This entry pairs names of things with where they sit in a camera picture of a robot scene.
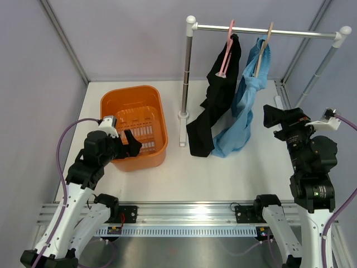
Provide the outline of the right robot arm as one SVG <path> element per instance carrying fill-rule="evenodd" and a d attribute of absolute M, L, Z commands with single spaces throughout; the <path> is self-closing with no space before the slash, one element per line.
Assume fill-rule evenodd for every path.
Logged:
<path fill-rule="evenodd" d="M 269 226 L 282 258 L 282 267 L 332 267 L 330 227 L 335 210 L 335 191 L 329 177 L 337 164 L 337 144 L 326 136 L 314 136 L 322 122 L 312 122 L 300 108 L 282 110 L 263 107 L 263 125 L 284 141 L 293 167 L 290 190 L 301 224 L 298 240 L 286 220 L 282 204 L 273 194 L 258 195 L 253 217 Z"/>

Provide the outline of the beige wooden hanger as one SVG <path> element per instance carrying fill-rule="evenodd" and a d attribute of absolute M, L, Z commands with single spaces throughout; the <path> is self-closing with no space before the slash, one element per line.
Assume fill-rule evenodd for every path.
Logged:
<path fill-rule="evenodd" d="M 261 66 L 261 62 L 262 62 L 263 53 L 264 53 L 265 48 L 267 47 L 269 39 L 271 37 L 271 33 L 272 33 L 272 30 L 273 30 L 273 24 L 274 24 L 273 22 L 270 23 L 270 26 L 269 26 L 269 29 L 268 29 L 268 32 L 267 32 L 267 37 L 263 41 L 263 43 L 261 45 L 261 48 L 260 48 L 259 58 L 258 58 L 258 61 L 256 63 L 255 72 L 254 72 L 254 76 L 256 78 L 259 76 L 259 71 L 260 71 L 260 66 Z"/>

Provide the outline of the light blue shorts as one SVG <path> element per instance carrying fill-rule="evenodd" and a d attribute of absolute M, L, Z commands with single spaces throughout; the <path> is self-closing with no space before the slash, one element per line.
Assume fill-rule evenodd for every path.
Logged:
<path fill-rule="evenodd" d="M 260 49 L 266 39 L 267 35 L 257 38 L 249 52 L 246 67 L 231 104 L 231 116 L 235 121 L 213 138 L 213 156 L 225 158 L 231 152 L 240 151 L 250 139 L 255 96 L 258 91 L 266 88 L 271 64 L 269 46 L 265 47 L 262 58 L 259 59 Z"/>

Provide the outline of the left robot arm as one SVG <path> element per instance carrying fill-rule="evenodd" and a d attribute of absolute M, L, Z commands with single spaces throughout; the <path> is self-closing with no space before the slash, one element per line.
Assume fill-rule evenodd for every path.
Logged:
<path fill-rule="evenodd" d="M 25 267 L 77 267 L 84 248 L 105 222 L 124 219 L 119 200 L 99 194 L 84 218 L 80 214 L 94 193 L 104 168 L 116 159 L 136 157 L 142 147 L 130 130 L 125 130 L 127 143 L 102 130 L 90 132 L 84 148 L 62 178 L 64 196 L 42 238 L 32 250 L 23 252 L 20 262 Z"/>

